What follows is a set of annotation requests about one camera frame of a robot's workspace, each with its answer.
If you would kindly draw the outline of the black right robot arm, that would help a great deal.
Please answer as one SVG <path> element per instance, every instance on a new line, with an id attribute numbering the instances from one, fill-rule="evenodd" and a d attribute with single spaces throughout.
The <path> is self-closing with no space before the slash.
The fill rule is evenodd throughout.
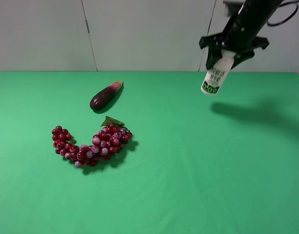
<path id="1" fill-rule="evenodd" d="M 284 2 L 282 0 L 246 0 L 244 3 L 235 1 L 223 2 L 228 9 L 229 20 L 220 33 L 201 37 L 199 47 L 208 48 L 206 69 L 211 70 L 215 64 L 229 52 L 234 60 L 231 69 L 240 63 L 251 59 L 257 48 L 266 49 L 269 45 L 267 38 L 257 34 L 264 25 L 276 27 L 290 20 L 299 9 L 299 0 Z M 286 5 L 294 4 L 294 12 L 285 20 L 278 23 L 269 23 L 274 12 Z"/>

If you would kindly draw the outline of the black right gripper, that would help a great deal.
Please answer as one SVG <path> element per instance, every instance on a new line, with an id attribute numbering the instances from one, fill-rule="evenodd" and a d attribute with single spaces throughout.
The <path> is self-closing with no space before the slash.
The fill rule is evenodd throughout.
<path id="1" fill-rule="evenodd" d="M 233 70 L 239 64 L 251 59 L 255 55 L 255 49 L 261 48 L 264 50 L 268 47 L 268 45 L 268 39 L 262 37 L 255 37 L 248 45 L 241 45 L 240 42 L 233 43 L 228 41 L 223 36 L 223 33 L 204 36 L 199 40 L 200 49 L 208 47 L 206 61 L 207 70 L 211 70 L 213 66 L 222 58 L 221 49 L 228 50 L 235 54 L 233 56 L 233 65 L 231 67 L 231 70 Z"/>

